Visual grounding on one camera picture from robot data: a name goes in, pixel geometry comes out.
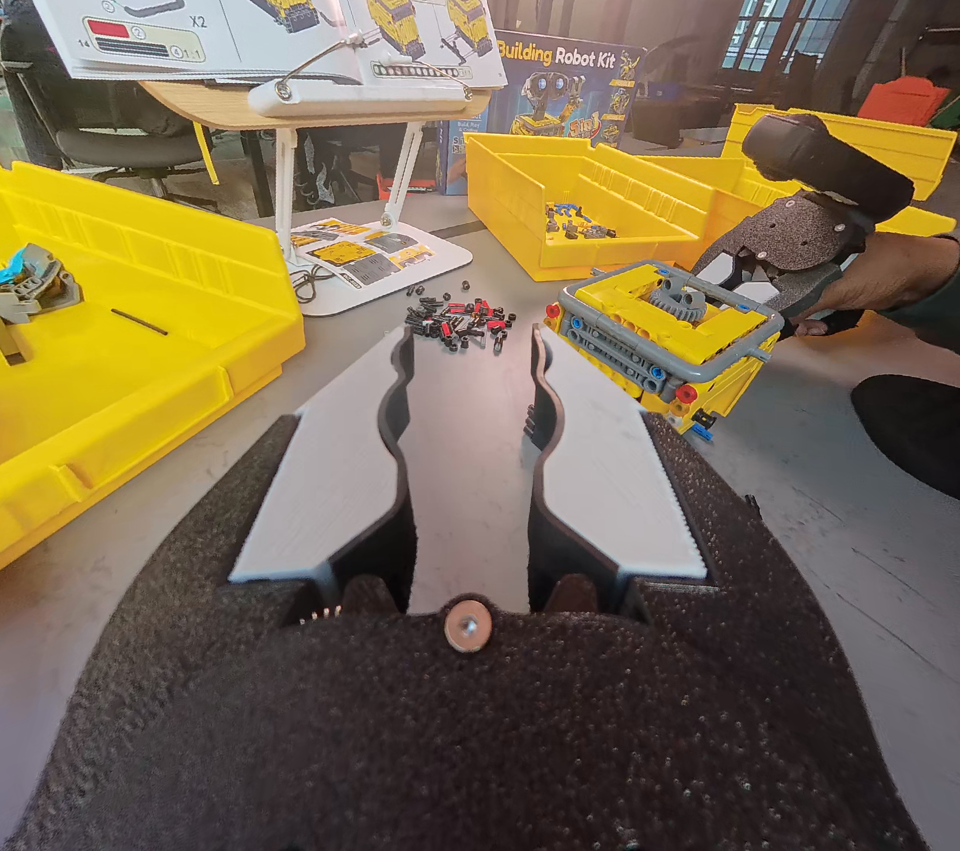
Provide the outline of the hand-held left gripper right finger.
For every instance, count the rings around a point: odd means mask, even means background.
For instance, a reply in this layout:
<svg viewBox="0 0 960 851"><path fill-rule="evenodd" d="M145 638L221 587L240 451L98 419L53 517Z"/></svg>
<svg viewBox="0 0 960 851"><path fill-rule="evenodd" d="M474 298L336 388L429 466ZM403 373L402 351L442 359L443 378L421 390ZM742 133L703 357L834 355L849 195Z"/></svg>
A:
<svg viewBox="0 0 960 851"><path fill-rule="evenodd" d="M531 378L530 611L546 612L572 576L600 613L633 618L641 584L709 587L710 557L652 416L546 325L532 327Z"/></svg>

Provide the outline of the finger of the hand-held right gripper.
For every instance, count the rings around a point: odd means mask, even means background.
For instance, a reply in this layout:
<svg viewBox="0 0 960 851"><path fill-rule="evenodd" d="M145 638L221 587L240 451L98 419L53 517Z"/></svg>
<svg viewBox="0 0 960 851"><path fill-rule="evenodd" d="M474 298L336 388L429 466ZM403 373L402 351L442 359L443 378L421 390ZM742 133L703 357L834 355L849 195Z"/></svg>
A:
<svg viewBox="0 0 960 851"><path fill-rule="evenodd" d="M697 265L692 274L723 290L736 290L752 281L752 258L721 252L709 263Z"/></svg>
<svg viewBox="0 0 960 851"><path fill-rule="evenodd" d="M780 338L788 337L786 318L769 306L779 296L779 291L769 281L751 281L742 284L736 293L743 298L736 303L736 318L742 328L738 329L738 338L756 337L763 330L763 338L771 338L774 332L773 325L779 321L776 328Z"/></svg>

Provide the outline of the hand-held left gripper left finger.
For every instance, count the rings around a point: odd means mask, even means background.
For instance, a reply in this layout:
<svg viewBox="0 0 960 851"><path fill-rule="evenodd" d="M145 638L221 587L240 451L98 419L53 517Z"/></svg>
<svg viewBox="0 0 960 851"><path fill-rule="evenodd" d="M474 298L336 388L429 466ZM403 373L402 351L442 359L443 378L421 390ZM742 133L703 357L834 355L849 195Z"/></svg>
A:
<svg viewBox="0 0 960 851"><path fill-rule="evenodd" d="M231 583L306 581L332 607L368 576L408 611L418 536L400 439L414 373L414 335L398 327L297 410Z"/></svg>

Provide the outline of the yellow lego robot model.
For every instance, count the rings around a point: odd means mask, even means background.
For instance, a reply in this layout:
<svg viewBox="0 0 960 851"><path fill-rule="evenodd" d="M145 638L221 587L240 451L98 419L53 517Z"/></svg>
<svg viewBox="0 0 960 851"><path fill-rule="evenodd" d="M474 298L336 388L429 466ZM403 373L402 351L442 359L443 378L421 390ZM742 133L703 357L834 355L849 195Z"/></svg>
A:
<svg viewBox="0 0 960 851"><path fill-rule="evenodd" d="M764 302L644 259L562 288L546 306L545 326L644 411L711 441L770 360L786 321Z"/></svg>

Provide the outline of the yellow storage bin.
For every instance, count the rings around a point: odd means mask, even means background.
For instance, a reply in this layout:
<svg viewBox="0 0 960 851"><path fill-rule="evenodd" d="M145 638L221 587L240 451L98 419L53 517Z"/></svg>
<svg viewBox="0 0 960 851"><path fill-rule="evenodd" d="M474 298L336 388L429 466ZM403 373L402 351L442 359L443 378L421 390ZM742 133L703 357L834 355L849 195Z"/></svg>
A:
<svg viewBox="0 0 960 851"><path fill-rule="evenodd" d="M1 174L2 267L29 244L62 262L83 301L30 319L32 361L2 359L2 566L279 377L305 347L270 230L16 162Z"/></svg>
<svg viewBox="0 0 960 851"><path fill-rule="evenodd" d="M694 236L660 217L678 201L651 185L651 168L584 139L474 133L465 136L467 204L537 282L588 277L654 259ZM618 233L609 241L545 244L545 204L571 201Z"/></svg>

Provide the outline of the person's right forearm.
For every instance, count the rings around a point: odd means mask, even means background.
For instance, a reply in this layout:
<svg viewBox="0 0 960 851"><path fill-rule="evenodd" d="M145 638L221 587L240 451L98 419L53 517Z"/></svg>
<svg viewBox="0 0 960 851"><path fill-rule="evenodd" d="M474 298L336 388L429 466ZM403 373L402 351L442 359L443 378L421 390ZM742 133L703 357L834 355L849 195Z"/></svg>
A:
<svg viewBox="0 0 960 851"><path fill-rule="evenodd" d="M959 269L932 294L917 302L883 309L882 317L913 331L921 340L959 353Z"/></svg>

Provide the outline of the lego instruction booklet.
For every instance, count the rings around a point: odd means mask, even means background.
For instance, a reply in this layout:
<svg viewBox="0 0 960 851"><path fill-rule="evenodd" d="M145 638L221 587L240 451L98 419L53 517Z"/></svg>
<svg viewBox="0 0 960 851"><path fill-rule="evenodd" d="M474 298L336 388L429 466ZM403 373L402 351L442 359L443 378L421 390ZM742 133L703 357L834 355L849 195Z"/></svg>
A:
<svg viewBox="0 0 960 851"><path fill-rule="evenodd" d="M358 290L436 257L416 236L338 218L294 228L291 244L298 260Z"/></svg>

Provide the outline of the black lego axle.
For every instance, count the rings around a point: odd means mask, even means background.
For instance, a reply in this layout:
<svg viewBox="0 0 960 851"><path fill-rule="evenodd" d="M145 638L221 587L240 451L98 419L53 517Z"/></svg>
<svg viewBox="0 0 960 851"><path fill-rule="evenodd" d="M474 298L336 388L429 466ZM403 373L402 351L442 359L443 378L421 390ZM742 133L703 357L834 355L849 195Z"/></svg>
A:
<svg viewBox="0 0 960 851"><path fill-rule="evenodd" d="M137 316L135 316L135 315L133 315L133 314L130 314L130 313L128 313L128 312L126 312L126 311L124 311L124 310L122 310L122 309L119 309L119 308L116 308L116 307L112 307L112 308L110 309L110 312L111 312L114 316L120 317L120 318L125 319L125 320L127 320L127 321L129 321L129 322L132 322L133 324L136 324L138 327L144 328L144 329L146 329L146 330L148 330L148 331L151 331L152 333L155 333L155 334L160 335L160 336L162 336L162 337L168 337L168 336L169 336L169 331L168 331L167 329L163 329L163 328L157 326L157 325L154 324L154 323L151 323L151 322L149 322L149 321L147 321L147 320L145 320L145 319L143 319L143 318L140 318L140 317L137 317Z"/></svg>

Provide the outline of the black lego beam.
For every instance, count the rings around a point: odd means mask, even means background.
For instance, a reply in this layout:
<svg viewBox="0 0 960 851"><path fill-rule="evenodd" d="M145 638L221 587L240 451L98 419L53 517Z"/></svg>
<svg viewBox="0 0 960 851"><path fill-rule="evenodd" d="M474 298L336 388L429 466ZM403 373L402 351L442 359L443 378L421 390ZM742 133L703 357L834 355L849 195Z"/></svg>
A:
<svg viewBox="0 0 960 851"><path fill-rule="evenodd" d="M32 322L15 323L1 318L1 356L8 367L29 364L35 357L29 331Z"/></svg>

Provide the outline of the person's right hand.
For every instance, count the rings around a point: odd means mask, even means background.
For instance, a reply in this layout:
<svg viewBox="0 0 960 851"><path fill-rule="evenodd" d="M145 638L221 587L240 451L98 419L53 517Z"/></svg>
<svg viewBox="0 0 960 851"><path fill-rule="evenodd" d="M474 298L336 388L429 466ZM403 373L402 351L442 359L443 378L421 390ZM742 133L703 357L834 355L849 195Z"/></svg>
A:
<svg viewBox="0 0 960 851"><path fill-rule="evenodd" d="M825 319L814 317L825 311L900 312L925 302L954 280L958 264L959 245L953 237L873 233L842 276L791 319L795 335L827 335Z"/></svg>

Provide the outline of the heap of grey blue parts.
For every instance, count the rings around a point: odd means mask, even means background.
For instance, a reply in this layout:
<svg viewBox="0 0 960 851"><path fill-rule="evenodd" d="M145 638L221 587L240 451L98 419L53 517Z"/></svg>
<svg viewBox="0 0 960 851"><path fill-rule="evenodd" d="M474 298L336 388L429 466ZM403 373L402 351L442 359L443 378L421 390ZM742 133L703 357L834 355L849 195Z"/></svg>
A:
<svg viewBox="0 0 960 851"><path fill-rule="evenodd" d="M547 247L576 241L608 242L619 237L617 230L590 217L580 204L554 200L544 204L544 233Z"/></svg>

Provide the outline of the red jacket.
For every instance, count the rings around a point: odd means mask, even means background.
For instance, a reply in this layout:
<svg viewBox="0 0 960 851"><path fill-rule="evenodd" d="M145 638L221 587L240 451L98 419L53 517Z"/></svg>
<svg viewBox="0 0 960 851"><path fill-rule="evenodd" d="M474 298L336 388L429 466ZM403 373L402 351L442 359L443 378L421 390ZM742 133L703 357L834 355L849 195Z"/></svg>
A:
<svg viewBox="0 0 960 851"><path fill-rule="evenodd" d="M929 78L905 75L873 84L856 116L867 121L926 126L949 92Z"/></svg>

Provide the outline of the pile of black red pins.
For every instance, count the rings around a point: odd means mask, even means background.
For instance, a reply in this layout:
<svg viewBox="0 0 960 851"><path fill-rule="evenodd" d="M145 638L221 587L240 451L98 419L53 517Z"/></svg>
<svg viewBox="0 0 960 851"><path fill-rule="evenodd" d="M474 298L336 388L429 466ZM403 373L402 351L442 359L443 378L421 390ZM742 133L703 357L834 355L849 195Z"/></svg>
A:
<svg viewBox="0 0 960 851"><path fill-rule="evenodd" d="M416 303L407 306L403 324L412 335L438 341L449 353L458 354L478 347L498 356L503 351L510 331L518 320L516 313L499 305L490 305L482 298L455 301L449 292L439 296L424 295L423 286L409 289L417 295Z"/></svg>

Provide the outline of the blue robot kit box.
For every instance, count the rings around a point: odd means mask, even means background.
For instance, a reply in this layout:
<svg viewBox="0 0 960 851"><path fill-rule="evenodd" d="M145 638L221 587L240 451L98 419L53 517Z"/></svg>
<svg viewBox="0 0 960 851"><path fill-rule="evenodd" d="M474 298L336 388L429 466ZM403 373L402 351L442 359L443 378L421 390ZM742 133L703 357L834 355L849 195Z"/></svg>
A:
<svg viewBox="0 0 960 851"><path fill-rule="evenodd" d="M506 30L496 38L506 85L491 94L484 112L438 127L436 186L442 195L467 192L469 133L620 146L646 49Z"/></svg>

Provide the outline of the black office chair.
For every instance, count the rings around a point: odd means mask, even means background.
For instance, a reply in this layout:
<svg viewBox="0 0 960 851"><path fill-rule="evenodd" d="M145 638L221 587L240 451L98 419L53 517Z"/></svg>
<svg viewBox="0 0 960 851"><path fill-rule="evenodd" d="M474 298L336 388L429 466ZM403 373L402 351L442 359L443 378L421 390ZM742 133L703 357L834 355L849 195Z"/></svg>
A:
<svg viewBox="0 0 960 851"><path fill-rule="evenodd" d="M94 181L138 179L156 197L219 212L210 198L175 193L171 176L207 168L210 135L138 82L74 79L35 14L2 24L2 76L29 160L66 171L99 168Z"/></svg>

